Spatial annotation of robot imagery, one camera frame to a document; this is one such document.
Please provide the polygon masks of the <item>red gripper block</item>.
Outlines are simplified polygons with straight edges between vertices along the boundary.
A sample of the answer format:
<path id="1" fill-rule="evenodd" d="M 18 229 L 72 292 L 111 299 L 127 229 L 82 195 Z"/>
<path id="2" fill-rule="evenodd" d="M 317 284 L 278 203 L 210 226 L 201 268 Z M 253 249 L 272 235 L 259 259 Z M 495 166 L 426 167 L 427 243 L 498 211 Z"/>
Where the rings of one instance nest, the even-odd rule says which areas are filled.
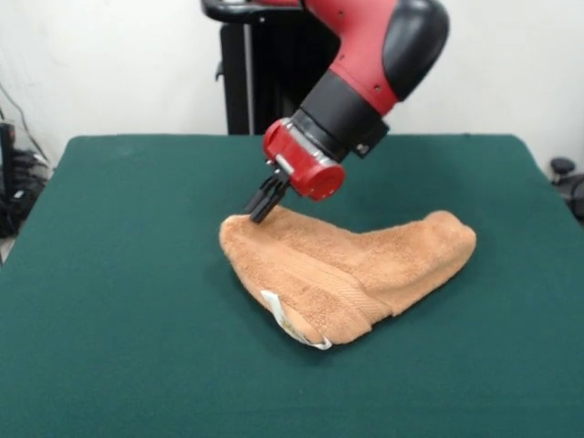
<path id="1" fill-rule="evenodd" d="M 343 167 L 290 119 L 277 120 L 268 128 L 263 151 L 278 171 L 261 183 L 245 207 L 253 223 L 260 224 L 278 205 L 288 183 L 299 195 L 321 201 L 335 193 L 345 180 Z"/>

